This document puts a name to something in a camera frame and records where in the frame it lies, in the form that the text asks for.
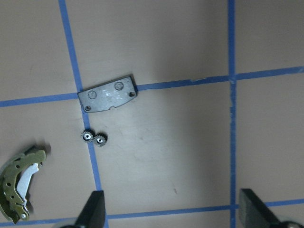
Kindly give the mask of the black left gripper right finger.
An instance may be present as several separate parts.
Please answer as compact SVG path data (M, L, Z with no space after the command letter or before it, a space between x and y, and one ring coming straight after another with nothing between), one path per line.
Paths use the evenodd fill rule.
M252 189L240 189L238 210L244 228L274 228L280 224L280 220Z

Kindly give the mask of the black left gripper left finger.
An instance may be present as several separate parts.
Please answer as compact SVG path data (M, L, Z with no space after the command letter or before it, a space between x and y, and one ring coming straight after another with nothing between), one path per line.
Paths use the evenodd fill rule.
M93 191L75 221L76 228L103 228L105 224L105 196L103 190Z

